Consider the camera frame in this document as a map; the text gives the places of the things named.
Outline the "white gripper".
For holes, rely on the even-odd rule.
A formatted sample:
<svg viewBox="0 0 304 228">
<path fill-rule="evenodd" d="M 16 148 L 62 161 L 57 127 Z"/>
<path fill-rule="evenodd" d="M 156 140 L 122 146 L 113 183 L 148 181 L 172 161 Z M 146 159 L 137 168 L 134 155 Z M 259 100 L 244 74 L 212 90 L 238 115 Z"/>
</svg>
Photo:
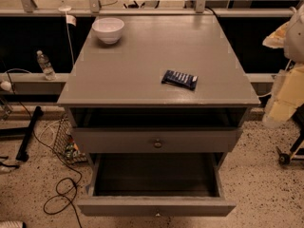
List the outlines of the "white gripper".
<svg viewBox="0 0 304 228">
<path fill-rule="evenodd" d="M 304 104 L 304 65 L 296 63 L 288 71 L 280 70 L 271 93 L 262 122 L 266 127 L 276 128 L 286 123 Z"/>
</svg>

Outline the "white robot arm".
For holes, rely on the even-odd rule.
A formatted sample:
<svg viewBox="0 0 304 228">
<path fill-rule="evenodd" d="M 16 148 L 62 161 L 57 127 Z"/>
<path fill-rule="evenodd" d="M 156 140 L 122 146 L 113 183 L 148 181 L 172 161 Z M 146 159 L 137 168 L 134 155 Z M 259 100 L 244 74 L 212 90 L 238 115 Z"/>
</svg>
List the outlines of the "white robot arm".
<svg viewBox="0 0 304 228">
<path fill-rule="evenodd" d="M 271 128 L 287 122 L 304 105 L 304 6 L 293 12 L 288 22 L 262 42 L 268 48 L 282 48 L 284 56 L 294 62 L 292 69 L 281 69 L 276 75 L 264 108 L 262 121 Z"/>
</svg>

